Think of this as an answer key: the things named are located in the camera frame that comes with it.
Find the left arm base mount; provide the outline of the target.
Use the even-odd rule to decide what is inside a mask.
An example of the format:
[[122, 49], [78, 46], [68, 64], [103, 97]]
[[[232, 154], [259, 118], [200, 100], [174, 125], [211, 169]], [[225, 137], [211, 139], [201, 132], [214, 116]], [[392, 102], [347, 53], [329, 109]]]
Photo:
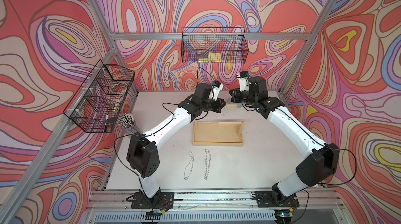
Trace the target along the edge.
[[158, 190], [153, 197], [147, 197], [142, 191], [136, 192], [125, 199], [131, 203], [131, 209], [168, 210], [173, 207], [174, 193]]

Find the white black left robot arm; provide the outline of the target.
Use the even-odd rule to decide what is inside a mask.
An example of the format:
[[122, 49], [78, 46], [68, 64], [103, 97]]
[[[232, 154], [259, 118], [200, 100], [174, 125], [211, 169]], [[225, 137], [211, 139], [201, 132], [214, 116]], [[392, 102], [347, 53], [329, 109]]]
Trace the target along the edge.
[[136, 132], [132, 135], [126, 160], [138, 175], [145, 197], [153, 199], [160, 192], [155, 172], [160, 166], [159, 151], [164, 143], [203, 112], [221, 113], [226, 105], [218, 97], [222, 89], [223, 84], [218, 81], [198, 84], [195, 92], [180, 102], [168, 118], [144, 134]]

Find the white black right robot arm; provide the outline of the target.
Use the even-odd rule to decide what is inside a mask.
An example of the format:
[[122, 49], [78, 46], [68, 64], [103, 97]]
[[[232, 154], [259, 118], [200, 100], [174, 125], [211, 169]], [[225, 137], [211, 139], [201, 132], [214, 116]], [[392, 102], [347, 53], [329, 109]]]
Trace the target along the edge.
[[272, 186], [272, 201], [281, 206], [300, 190], [314, 186], [335, 174], [339, 159], [336, 144], [327, 144], [302, 125], [277, 97], [267, 91], [266, 80], [251, 77], [247, 71], [236, 75], [239, 88], [230, 90], [231, 101], [251, 107], [264, 119], [277, 126], [295, 145], [304, 160], [284, 180]]

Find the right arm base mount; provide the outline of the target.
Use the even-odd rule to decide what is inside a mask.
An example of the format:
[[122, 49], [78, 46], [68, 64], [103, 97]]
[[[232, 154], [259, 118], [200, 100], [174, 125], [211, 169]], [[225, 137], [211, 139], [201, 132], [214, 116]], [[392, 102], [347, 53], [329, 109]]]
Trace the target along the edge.
[[296, 209], [300, 206], [296, 194], [284, 196], [275, 183], [271, 190], [255, 191], [251, 197], [256, 200], [259, 208], [284, 207]]

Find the wooden jewelry display stand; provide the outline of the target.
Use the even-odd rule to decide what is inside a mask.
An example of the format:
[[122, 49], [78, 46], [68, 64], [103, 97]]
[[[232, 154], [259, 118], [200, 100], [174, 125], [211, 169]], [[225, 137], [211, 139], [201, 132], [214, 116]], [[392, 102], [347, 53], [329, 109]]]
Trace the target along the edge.
[[244, 121], [194, 121], [194, 146], [242, 147]]

